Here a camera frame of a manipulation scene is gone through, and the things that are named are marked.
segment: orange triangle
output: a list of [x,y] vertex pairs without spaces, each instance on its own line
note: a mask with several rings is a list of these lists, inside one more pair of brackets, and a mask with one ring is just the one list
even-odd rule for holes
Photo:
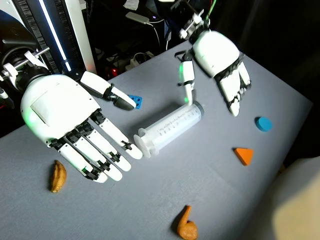
[[235,155],[240,159],[243,165],[248,166],[254,156],[254,150],[249,148],[236,148]]

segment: white light strip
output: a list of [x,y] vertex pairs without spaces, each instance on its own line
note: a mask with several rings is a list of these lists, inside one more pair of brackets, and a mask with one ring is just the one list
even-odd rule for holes
[[[47,11],[47,8],[46,8],[46,5],[45,5],[45,3],[44,3],[44,0],[39,0],[39,3],[40,3],[40,5],[41,5],[42,11],[43,11],[43,13],[44,13],[45,19],[46,19],[46,21],[47,21],[47,23],[48,23],[48,25],[49,25],[49,27],[50,27],[50,30],[51,30],[51,33],[52,33],[52,35],[53,35],[53,38],[54,38],[54,40],[55,40],[55,42],[56,42],[56,45],[58,46],[58,49],[59,49],[60,54],[61,54],[61,56],[62,56],[62,59],[63,59],[63,60],[67,60],[67,57],[66,57],[65,52],[64,52],[64,50],[63,50],[63,48],[62,48],[62,46],[61,46],[61,43],[60,43],[59,38],[58,38],[58,36],[57,36],[56,30],[55,30],[55,28],[54,28],[54,25],[52,24],[52,21],[51,21],[51,19],[50,19],[50,16],[49,16],[49,13],[48,13],[48,11]],[[69,63],[68,63],[68,62],[65,62],[65,65],[66,65],[67,70],[70,72],[70,71],[71,71],[71,68],[70,68]]]

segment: syringe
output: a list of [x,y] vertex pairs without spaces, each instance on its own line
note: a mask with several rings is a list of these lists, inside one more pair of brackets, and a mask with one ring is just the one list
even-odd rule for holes
[[150,158],[199,122],[203,115],[204,109],[198,102],[193,101],[192,105],[185,104],[146,129],[140,128],[139,135],[133,136],[135,144],[146,158]]

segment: table surface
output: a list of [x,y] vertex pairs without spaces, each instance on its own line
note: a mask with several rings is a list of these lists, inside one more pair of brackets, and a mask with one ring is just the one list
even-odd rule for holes
[[[124,92],[143,97],[141,109],[123,111],[98,99],[102,112],[130,139],[183,104],[177,87],[180,62],[174,53],[188,42],[116,77]],[[200,240],[233,240],[275,177],[312,103],[246,57],[252,88],[233,117],[217,84],[196,65],[197,100],[203,119],[158,156],[135,160],[123,179],[104,184],[82,177],[54,149],[48,149],[23,126],[0,139],[2,239],[169,240],[174,220],[185,205],[198,226]],[[261,132],[255,118],[273,123]],[[233,148],[254,149],[251,165],[243,166]],[[54,160],[67,170],[59,193],[51,193]]]

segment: orange toy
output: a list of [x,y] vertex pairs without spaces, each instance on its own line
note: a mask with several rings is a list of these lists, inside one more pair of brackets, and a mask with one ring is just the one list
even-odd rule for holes
[[179,236],[185,240],[196,240],[198,237],[198,228],[193,221],[188,221],[192,207],[186,206],[186,211],[183,214],[177,228]]
[[254,150],[249,148],[236,148],[235,155],[240,159],[243,165],[248,166],[254,156]]

